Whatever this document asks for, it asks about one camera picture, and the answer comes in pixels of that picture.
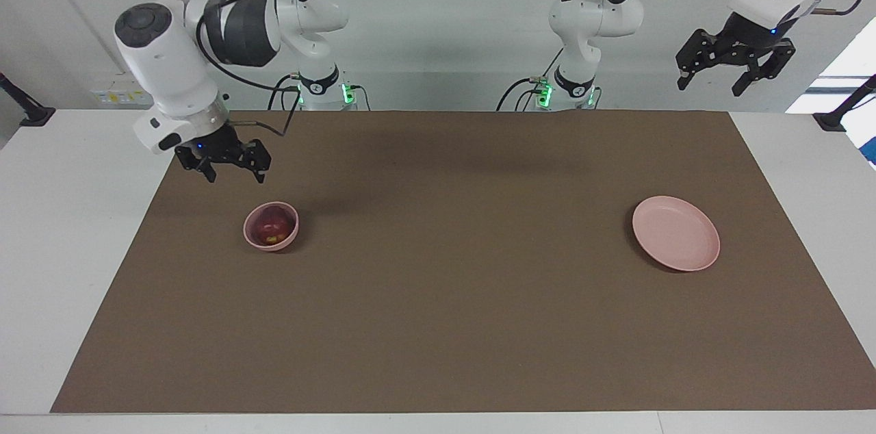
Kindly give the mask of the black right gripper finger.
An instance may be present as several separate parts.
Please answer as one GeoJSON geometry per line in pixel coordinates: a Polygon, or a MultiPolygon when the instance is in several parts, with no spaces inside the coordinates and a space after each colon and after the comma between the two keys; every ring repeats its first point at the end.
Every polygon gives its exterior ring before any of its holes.
{"type": "Polygon", "coordinates": [[[271,168],[272,157],[261,140],[250,140],[240,144],[238,168],[251,172],[257,183],[265,182],[266,174],[271,168]]]}
{"type": "Polygon", "coordinates": [[[175,157],[184,170],[202,174],[209,183],[216,181],[216,172],[209,157],[197,157],[192,150],[175,150],[175,157]]]}

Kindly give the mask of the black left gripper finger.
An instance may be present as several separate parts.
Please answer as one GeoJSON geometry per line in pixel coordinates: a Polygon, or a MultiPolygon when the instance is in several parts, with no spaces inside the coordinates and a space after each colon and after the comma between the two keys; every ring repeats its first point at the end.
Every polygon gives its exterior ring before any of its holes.
{"type": "Polygon", "coordinates": [[[686,90],[695,73],[719,65],[716,49],[719,37],[708,34],[705,29],[696,29],[675,56],[680,72],[677,88],[686,90]]]}
{"type": "Polygon", "coordinates": [[[747,71],[742,73],[732,86],[732,94],[741,97],[754,82],[761,79],[775,79],[796,52],[797,48],[791,39],[780,39],[769,49],[749,51],[745,62],[747,71]]]}

